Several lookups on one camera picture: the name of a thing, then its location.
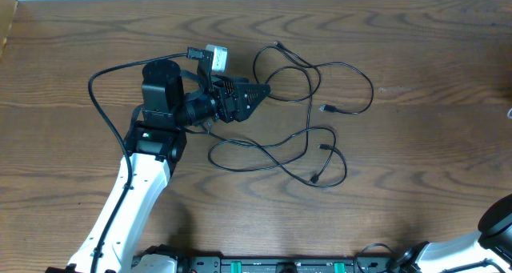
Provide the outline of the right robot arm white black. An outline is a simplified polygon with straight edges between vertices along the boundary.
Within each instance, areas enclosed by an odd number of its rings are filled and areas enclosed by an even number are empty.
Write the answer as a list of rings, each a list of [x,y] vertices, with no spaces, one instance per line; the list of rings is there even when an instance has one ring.
[[[406,273],[511,273],[511,196],[480,218],[478,229],[439,243],[420,243],[390,265]]]

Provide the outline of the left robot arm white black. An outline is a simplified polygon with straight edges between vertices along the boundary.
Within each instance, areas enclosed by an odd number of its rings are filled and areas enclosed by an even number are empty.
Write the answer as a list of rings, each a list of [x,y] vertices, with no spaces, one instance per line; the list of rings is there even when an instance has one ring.
[[[170,184],[186,147],[187,128],[206,120],[241,122],[270,94],[266,84],[223,75],[226,61],[208,50],[192,50],[195,73],[174,55],[141,61],[143,103],[137,106],[122,149],[118,176],[93,229],[64,272],[187,271],[177,256],[156,247],[135,251],[157,198]]]

